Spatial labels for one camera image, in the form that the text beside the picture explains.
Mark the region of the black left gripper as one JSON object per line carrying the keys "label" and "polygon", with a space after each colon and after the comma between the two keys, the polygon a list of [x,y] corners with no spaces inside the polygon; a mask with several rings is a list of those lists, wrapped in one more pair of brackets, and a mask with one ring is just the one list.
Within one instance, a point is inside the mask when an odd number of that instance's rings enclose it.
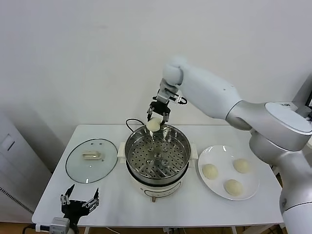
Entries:
{"label": "black left gripper", "polygon": [[69,197],[74,189],[74,185],[67,189],[64,194],[60,195],[61,211],[64,218],[70,221],[79,221],[83,216],[90,213],[90,208],[96,208],[99,205],[99,188],[97,188],[94,196],[89,201],[70,200]]}

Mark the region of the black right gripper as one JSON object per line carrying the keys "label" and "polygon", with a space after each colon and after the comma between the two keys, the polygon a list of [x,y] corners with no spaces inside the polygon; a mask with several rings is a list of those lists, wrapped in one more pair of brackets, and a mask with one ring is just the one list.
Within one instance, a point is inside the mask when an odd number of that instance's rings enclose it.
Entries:
{"label": "black right gripper", "polygon": [[147,111],[147,119],[150,120],[152,118],[152,115],[154,113],[157,113],[161,116],[163,116],[163,120],[161,124],[166,124],[169,120],[169,114],[171,112],[170,108],[168,107],[167,103],[163,103],[161,101],[152,101],[149,109]]}

